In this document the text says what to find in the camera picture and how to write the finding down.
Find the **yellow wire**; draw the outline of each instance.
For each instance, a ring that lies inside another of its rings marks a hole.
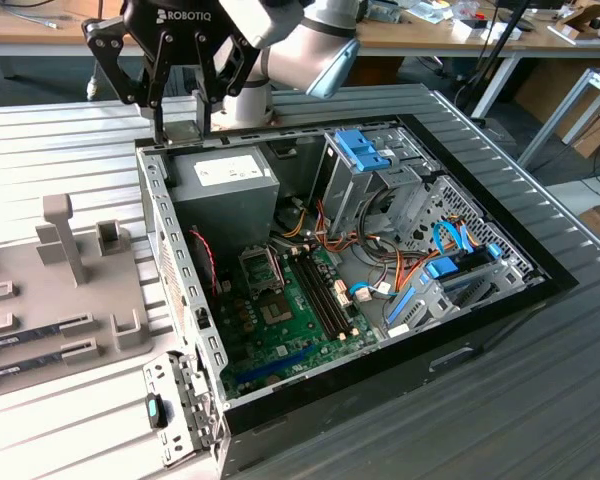
[[[303,209],[302,213],[300,214],[300,220],[298,221],[298,225],[296,225],[296,228],[294,228],[290,232],[283,233],[282,236],[285,238],[291,238],[295,237],[298,233],[300,233],[300,230],[302,230],[302,223],[304,222],[304,216],[306,215],[306,213],[307,211]]]

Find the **wooden desk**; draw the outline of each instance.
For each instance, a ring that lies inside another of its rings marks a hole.
[[[39,16],[70,15],[72,20],[51,19],[58,29],[18,18],[0,8],[0,56],[91,56],[81,24],[87,17],[62,10],[62,0],[28,9]],[[140,56],[142,50],[128,40],[121,55]]]
[[[493,16],[493,7],[483,0],[481,11]],[[37,15],[65,13],[61,0],[32,9]],[[0,8],[0,57],[9,56],[90,56],[84,44],[80,24],[85,19],[71,14],[72,21],[56,21],[60,28],[54,30],[14,17]],[[380,57],[477,57],[484,42],[481,39],[462,41],[454,38],[451,22],[438,25],[403,13],[404,23],[397,25],[363,21],[358,25],[358,38],[362,44],[360,56]],[[536,30],[525,32],[522,38],[508,42],[500,56],[504,61],[495,73],[482,96],[474,117],[484,117],[506,81],[522,58],[600,58],[600,48],[574,47],[547,30],[553,22],[535,19]],[[131,40],[121,55],[138,56],[142,51]]]

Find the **power cable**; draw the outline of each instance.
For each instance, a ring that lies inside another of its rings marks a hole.
[[[1,7],[15,7],[15,8],[35,8],[35,7],[41,7],[42,5],[46,5],[48,3],[55,2],[55,1],[56,0],[43,0],[42,2],[30,3],[30,4],[25,4],[25,5],[18,5],[17,3],[0,2],[0,6]]]
[[[600,125],[595,128],[594,130],[590,131],[591,127],[593,126],[593,122],[591,122],[589,124],[589,126],[584,129],[578,136],[576,136],[574,139],[572,139],[569,143],[567,143],[558,153],[556,153],[554,156],[550,157],[549,159],[545,160],[544,162],[542,162],[540,165],[537,165],[535,167],[533,167],[532,169],[529,169],[529,173],[535,173],[538,170],[540,170],[541,168],[546,167],[547,165],[549,165],[551,162],[553,162],[554,160],[556,160],[557,158],[560,157],[560,155],[562,155],[569,147],[573,147],[576,143],[578,143],[581,140],[584,140],[586,138],[589,138],[591,135],[593,135],[594,133],[600,131]]]

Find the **expansion slot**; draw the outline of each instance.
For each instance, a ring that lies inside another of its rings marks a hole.
[[[60,350],[56,350],[55,352],[49,352],[37,357],[21,360],[16,363],[2,365],[0,366],[0,378],[9,375],[16,375],[28,370],[34,370],[36,368],[41,368],[46,365],[51,365],[62,361],[69,363],[70,360],[67,358],[69,355],[73,355],[77,359],[83,352],[92,352],[94,346],[95,342],[93,342],[93,340],[85,340],[83,342],[77,342],[75,344],[68,345]]]
[[[85,333],[97,328],[91,314],[85,313],[61,320],[57,323],[32,328],[21,332],[10,333],[0,336],[0,348],[13,347],[23,343],[32,342],[41,338],[52,337],[63,334],[65,337],[76,333]]]
[[[320,320],[327,338],[335,340],[341,333],[348,333],[349,323],[313,261],[303,255],[292,258],[290,265],[291,271],[309,298],[309,303]]]
[[[276,360],[267,365],[263,365],[262,367],[255,368],[248,372],[240,373],[236,375],[236,382],[238,383],[246,383],[253,382],[254,380],[262,377],[266,377],[271,375],[272,373],[277,372],[278,370],[282,370],[293,365],[297,365],[302,362],[307,355],[309,355],[315,349],[314,345],[311,345],[304,350],[299,351],[293,355],[289,355],[286,358]]]

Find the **red wire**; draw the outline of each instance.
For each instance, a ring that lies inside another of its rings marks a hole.
[[[213,258],[213,253],[211,253],[211,247],[209,247],[209,244],[204,239],[204,237],[202,235],[200,235],[198,232],[196,232],[195,230],[189,230],[189,233],[191,233],[194,237],[196,237],[198,240],[200,240],[202,242],[205,250],[207,251],[207,255],[209,255],[209,261],[211,262],[211,293],[215,297],[216,296],[216,262]]]

